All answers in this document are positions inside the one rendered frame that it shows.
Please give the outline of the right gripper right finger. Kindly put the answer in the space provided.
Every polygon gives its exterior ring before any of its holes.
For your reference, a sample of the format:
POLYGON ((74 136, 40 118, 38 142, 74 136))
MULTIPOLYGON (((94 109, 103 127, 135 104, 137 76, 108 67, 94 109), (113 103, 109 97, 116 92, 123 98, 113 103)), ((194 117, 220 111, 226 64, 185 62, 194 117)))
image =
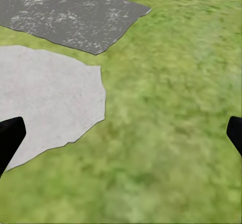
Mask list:
POLYGON ((231 116, 226 133, 242 156, 242 118, 231 116))

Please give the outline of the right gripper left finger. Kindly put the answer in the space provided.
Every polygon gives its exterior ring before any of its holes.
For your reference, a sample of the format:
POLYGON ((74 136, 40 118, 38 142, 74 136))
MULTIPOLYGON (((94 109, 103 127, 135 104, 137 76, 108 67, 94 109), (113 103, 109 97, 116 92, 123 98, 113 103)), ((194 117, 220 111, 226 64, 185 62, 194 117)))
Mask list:
POLYGON ((0 122, 0 176, 25 136, 26 127, 21 116, 0 122))

